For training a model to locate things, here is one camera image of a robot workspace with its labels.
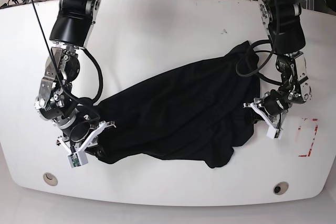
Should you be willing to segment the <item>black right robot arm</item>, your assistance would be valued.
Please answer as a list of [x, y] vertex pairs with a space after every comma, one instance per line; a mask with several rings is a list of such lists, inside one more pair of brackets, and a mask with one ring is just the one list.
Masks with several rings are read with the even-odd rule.
[[[83, 143], [100, 122], [94, 104], [103, 91], [101, 68], [86, 48], [96, 23], [101, 0], [59, 0], [59, 11], [49, 39], [56, 46], [47, 47], [48, 59], [41, 80], [35, 109], [47, 121], [52, 121], [68, 141], [73, 154], [77, 143]], [[98, 74], [98, 91], [93, 98], [72, 94], [72, 83], [80, 71], [77, 50], [91, 60]]]

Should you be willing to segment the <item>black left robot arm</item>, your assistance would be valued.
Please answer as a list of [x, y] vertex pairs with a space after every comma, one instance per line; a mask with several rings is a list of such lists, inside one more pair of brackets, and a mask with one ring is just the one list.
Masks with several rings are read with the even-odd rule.
[[268, 125], [269, 138], [279, 138], [282, 124], [293, 104], [304, 104], [311, 98], [308, 84], [307, 65], [302, 49], [306, 45], [301, 27], [302, 0], [258, 0], [261, 18], [268, 35], [267, 40], [254, 42], [247, 49], [241, 62], [249, 63], [249, 55], [255, 47], [270, 44], [267, 59], [259, 66], [250, 66], [250, 73], [240, 77], [257, 76], [265, 82], [278, 85], [278, 89], [266, 92], [244, 107], [251, 108], [258, 120]]

